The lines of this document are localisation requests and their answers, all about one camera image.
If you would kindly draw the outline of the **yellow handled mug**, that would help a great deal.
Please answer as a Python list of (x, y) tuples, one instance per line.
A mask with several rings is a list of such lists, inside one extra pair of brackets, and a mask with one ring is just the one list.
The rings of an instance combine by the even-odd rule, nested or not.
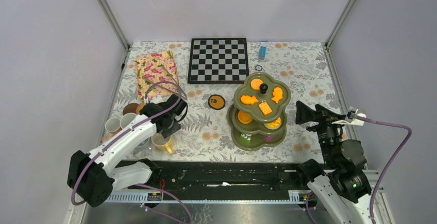
[(174, 137), (172, 135), (164, 137), (162, 134), (156, 133), (150, 138), (152, 144), (159, 150), (173, 154)]

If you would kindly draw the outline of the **woven rattan coaster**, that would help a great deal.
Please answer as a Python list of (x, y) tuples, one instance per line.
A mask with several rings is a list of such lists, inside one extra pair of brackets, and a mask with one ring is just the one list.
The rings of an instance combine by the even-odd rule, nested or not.
[(139, 114), (140, 111), (145, 107), (145, 103), (141, 102), (138, 104), (138, 106), (136, 107), (136, 114)]

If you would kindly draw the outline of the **dark brown coaster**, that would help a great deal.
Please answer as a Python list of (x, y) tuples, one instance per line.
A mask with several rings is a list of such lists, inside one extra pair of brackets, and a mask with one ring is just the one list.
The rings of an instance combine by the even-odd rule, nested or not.
[(139, 105), (138, 103), (130, 103), (130, 104), (126, 105), (123, 108), (122, 114), (126, 115), (128, 113), (136, 113), (138, 105)]

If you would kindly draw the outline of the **yellow fruit tart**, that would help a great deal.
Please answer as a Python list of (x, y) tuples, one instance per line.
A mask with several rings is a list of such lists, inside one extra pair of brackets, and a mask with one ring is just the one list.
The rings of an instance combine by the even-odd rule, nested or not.
[(264, 126), (268, 129), (275, 130), (278, 129), (282, 124), (281, 117), (277, 118), (275, 121), (270, 123), (265, 123)]

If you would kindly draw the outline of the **square orange cracker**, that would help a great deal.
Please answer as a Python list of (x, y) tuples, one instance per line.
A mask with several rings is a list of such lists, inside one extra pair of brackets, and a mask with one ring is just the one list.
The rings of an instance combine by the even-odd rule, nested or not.
[(262, 112), (263, 115), (267, 116), (272, 113), (272, 109), (269, 106), (267, 101), (261, 102), (258, 104), (258, 108)]

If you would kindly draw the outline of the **black yellow smiley coaster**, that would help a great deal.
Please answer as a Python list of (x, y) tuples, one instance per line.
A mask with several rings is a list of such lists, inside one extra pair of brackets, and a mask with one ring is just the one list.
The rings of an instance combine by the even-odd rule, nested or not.
[(208, 98), (208, 106), (213, 110), (221, 110), (225, 105), (226, 101), (221, 95), (213, 94)]

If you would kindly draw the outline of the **kiwi purple cake slice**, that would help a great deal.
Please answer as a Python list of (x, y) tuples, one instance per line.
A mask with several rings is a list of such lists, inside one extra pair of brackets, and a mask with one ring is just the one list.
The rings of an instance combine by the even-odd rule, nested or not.
[(266, 142), (271, 141), (275, 136), (274, 135), (264, 135), (263, 138)]

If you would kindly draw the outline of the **green three-tier serving stand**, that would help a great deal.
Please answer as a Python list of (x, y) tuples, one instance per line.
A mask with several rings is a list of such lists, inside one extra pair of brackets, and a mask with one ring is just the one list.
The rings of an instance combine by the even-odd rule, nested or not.
[(267, 73), (247, 76), (227, 111), (234, 144), (245, 151), (279, 145), (287, 134), (289, 87)]

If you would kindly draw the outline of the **round waffle biscuit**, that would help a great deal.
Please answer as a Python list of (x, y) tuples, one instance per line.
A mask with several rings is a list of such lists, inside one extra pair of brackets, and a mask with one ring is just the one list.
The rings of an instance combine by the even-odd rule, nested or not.
[(250, 82), (250, 87), (254, 90), (254, 91), (260, 91), (260, 87), (263, 84), (263, 81), (259, 78), (254, 78), (251, 80)]

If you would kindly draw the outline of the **orange fish pastry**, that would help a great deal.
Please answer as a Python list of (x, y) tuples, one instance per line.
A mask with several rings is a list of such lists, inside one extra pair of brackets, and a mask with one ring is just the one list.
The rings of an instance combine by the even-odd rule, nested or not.
[(242, 104), (245, 104), (245, 105), (254, 105), (254, 104), (259, 102), (259, 100), (256, 98), (255, 95), (253, 95), (253, 96), (243, 95), (240, 97), (240, 101)]

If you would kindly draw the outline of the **orange round bun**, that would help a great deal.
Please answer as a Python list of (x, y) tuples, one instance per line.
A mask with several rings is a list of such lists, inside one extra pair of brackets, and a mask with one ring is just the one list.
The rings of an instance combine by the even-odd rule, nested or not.
[(239, 111), (237, 113), (237, 118), (238, 118), (238, 121), (241, 122), (242, 124), (249, 124), (253, 121), (252, 116), (246, 112), (243, 112), (243, 111)]

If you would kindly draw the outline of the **green kiwi cake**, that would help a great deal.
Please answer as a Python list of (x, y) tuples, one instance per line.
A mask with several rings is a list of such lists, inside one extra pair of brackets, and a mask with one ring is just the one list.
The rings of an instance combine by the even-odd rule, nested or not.
[(240, 135), (240, 139), (241, 139), (243, 142), (249, 144), (250, 141), (251, 141), (251, 135), (250, 135), (250, 134), (241, 133), (241, 135)]

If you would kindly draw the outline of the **metal serving tongs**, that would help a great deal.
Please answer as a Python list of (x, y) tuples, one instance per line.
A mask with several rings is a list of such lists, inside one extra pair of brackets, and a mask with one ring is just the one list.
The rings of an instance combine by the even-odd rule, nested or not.
[(170, 96), (171, 94), (181, 94), (183, 100), (188, 100), (187, 95), (184, 91), (179, 91), (178, 75), (174, 71), (168, 70), (163, 64), (155, 65), (155, 66), (147, 66), (142, 72), (143, 75), (139, 78), (138, 84), (142, 84), (142, 94), (140, 94), (140, 98), (145, 96), (146, 91), (152, 84), (160, 83), (149, 91), (147, 94), (147, 98), (150, 99), (156, 95), (161, 95), (162, 97)]

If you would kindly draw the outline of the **grey blue cup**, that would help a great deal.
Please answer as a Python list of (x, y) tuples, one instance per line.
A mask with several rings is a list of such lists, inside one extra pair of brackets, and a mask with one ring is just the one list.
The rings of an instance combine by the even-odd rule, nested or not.
[(148, 152), (152, 149), (151, 140), (148, 138), (135, 147), (132, 154), (137, 155), (140, 152)]

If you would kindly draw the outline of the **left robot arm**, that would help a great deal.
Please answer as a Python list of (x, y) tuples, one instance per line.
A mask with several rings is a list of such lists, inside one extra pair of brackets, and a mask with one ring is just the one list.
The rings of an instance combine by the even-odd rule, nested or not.
[(155, 134), (168, 137), (181, 128), (177, 116), (188, 109), (178, 95), (166, 101), (146, 104), (119, 133), (107, 142), (83, 152), (78, 150), (70, 159), (67, 185), (72, 189), (71, 203), (87, 203), (96, 207), (115, 191), (136, 184), (154, 188), (160, 175), (150, 162), (134, 162), (119, 166), (124, 157)]

